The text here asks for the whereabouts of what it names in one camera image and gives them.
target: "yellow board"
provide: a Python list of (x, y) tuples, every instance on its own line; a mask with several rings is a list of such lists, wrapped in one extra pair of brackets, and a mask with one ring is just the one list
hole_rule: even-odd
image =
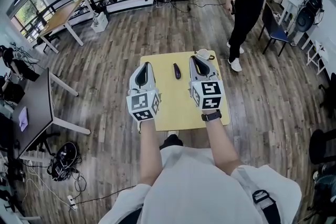
[[(219, 71), (217, 57), (214, 51), (210, 51), (215, 59), (211, 63)], [(177, 131), (187, 129), (205, 128), (201, 119), (201, 110), (190, 97), (189, 82), (189, 58), (195, 55), (193, 51), (177, 52), (173, 54), (159, 54), (141, 57), (141, 63), (150, 62), (155, 76), (155, 86), (161, 94), (159, 111), (155, 118), (157, 131)], [(181, 78), (177, 80), (174, 74), (173, 63), (176, 63), (181, 71)], [(226, 98), (221, 107), (222, 123), (230, 123)]]

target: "wristwatch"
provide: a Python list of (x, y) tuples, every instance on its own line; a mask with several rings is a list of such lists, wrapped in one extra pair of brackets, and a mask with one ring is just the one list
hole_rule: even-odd
[(212, 121), (215, 120), (217, 118), (222, 118), (222, 114), (220, 113), (220, 110), (217, 109), (217, 111), (215, 113), (209, 114), (209, 115), (204, 115), (202, 114), (202, 120), (203, 121)]

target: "speaker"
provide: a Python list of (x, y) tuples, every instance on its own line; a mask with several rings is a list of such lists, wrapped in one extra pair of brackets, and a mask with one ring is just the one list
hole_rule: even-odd
[(296, 25), (300, 32), (306, 32), (313, 25), (315, 21), (315, 14), (308, 8), (304, 7), (299, 11), (296, 18)]

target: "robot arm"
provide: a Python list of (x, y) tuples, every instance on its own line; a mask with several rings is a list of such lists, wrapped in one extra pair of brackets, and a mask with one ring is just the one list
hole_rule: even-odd
[(128, 111), (139, 123), (156, 117), (159, 110), (159, 90), (155, 87), (152, 65), (145, 62), (130, 78), (130, 90), (127, 99)]
[(214, 65), (199, 56), (191, 56), (190, 94), (201, 110), (219, 109), (225, 96), (222, 80)]

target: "ceiling light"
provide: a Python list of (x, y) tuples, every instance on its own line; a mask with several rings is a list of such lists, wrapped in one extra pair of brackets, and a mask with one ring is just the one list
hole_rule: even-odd
[(19, 3), (19, 2), (20, 2), (20, 0), (15, 0), (15, 1), (14, 1), (14, 6), (16, 6), (17, 3)]

